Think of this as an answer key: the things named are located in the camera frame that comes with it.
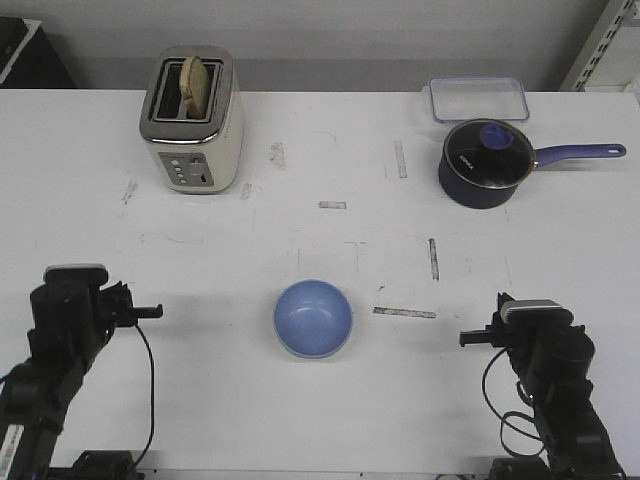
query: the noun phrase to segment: cable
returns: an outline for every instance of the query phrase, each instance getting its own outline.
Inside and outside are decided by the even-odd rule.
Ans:
[[[138,457],[138,459],[133,462],[133,465],[131,466],[131,468],[129,469],[131,470],[135,470],[135,468],[140,464],[140,462],[142,461],[142,459],[144,458],[144,456],[147,454],[147,452],[149,451],[149,447],[151,446],[151,441],[153,440],[153,434],[155,431],[155,366],[154,366],[154,362],[153,362],[153,353],[151,353],[151,346],[149,346],[149,342],[147,340],[147,337],[145,337],[144,333],[142,333],[142,329],[140,328],[139,325],[134,325],[135,329],[138,331],[138,333],[140,334],[140,337],[142,338],[142,341],[144,342],[145,347],[147,347],[147,353],[149,354],[149,366],[151,369],[151,398],[150,398],[150,411],[151,411],[151,426],[149,429],[149,438],[147,440],[147,444],[145,445],[144,449],[142,450],[142,453],[140,453],[140,456]]]
[[[533,435],[529,432],[525,432],[524,430],[516,427],[515,425],[513,425],[512,423],[508,422],[506,420],[506,418],[504,418],[502,415],[500,415],[498,413],[498,411],[495,409],[495,407],[493,406],[493,404],[491,403],[491,400],[489,400],[489,396],[487,395],[487,375],[489,374],[489,370],[491,370],[491,367],[493,366],[494,363],[496,363],[496,360],[498,360],[498,358],[500,358],[500,356],[502,356],[505,352],[507,351],[506,348],[503,348],[502,350],[500,350],[492,359],[491,361],[487,364],[487,368],[484,369],[484,373],[482,374],[482,396],[484,397],[484,401],[487,403],[487,405],[489,406],[489,409],[493,412],[493,414],[498,417],[498,419],[500,419],[500,422],[503,422],[504,425],[508,426],[509,428],[511,428],[512,430],[515,430],[516,432],[524,435],[525,437],[528,437],[532,440],[541,440],[540,437],[538,437],[537,435]]]
[[[504,448],[504,451],[507,452],[509,455],[511,455],[513,458],[537,458],[540,456],[540,454],[544,451],[544,445],[542,445],[542,447],[540,447],[540,450],[538,450],[536,453],[532,453],[532,454],[526,454],[526,453],[519,453],[516,452],[515,450],[512,450],[511,448],[509,448],[507,446],[507,444],[504,442],[504,426],[507,423],[507,418],[509,417],[518,417],[521,418],[523,420],[526,420],[529,423],[533,423],[533,417],[531,417],[530,415],[527,415],[526,413],[522,413],[522,412],[517,412],[515,410],[510,410],[508,412],[505,412],[505,414],[502,416],[502,420],[500,421],[500,443],[502,444],[502,448]]]

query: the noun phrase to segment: container lid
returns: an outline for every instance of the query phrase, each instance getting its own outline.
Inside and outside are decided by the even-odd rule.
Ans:
[[[514,77],[434,78],[428,91],[433,118],[440,123],[474,118],[508,121],[529,118],[522,83]]]

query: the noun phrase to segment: tape mark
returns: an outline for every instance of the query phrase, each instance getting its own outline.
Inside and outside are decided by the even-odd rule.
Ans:
[[[429,239],[429,258],[431,259],[431,277],[435,281],[440,280],[440,270],[438,268],[438,253],[436,252],[435,238]]]
[[[278,170],[284,170],[287,166],[287,162],[284,156],[284,146],[282,142],[276,142],[271,145],[271,153],[269,160],[274,164]]]
[[[251,184],[245,183],[242,186],[242,192],[240,192],[240,200],[247,200],[251,196]]]
[[[381,315],[398,315],[401,317],[436,318],[435,312],[425,312],[423,310],[407,310],[404,308],[374,307],[373,313]]]
[[[400,178],[407,178],[407,162],[404,159],[404,148],[401,140],[393,141],[393,149],[396,152],[396,162],[398,162],[398,175]]]
[[[124,195],[122,196],[122,203],[125,205],[129,203],[131,197],[133,197],[133,193],[138,188],[138,183],[132,180],[129,180],[129,184],[127,185],[127,189],[124,191]]]
[[[321,200],[318,202],[320,208],[334,208],[336,210],[346,210],[347,202],[334,202],[332,200]]]

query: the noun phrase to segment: bowl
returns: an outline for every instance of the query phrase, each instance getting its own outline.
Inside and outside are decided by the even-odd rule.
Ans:
[[[287,288],[276,303],[273,320],[282,345],[304,358],[335,353],[353,324],[346,297],[321,280],[303,280]]]

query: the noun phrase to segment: wall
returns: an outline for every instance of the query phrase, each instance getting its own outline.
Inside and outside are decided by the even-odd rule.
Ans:
[[[146,88],[158,53],[227,48],[245,90],[419,90],[445,75],[560,85],[606,0],[4,0],[81,87]]]

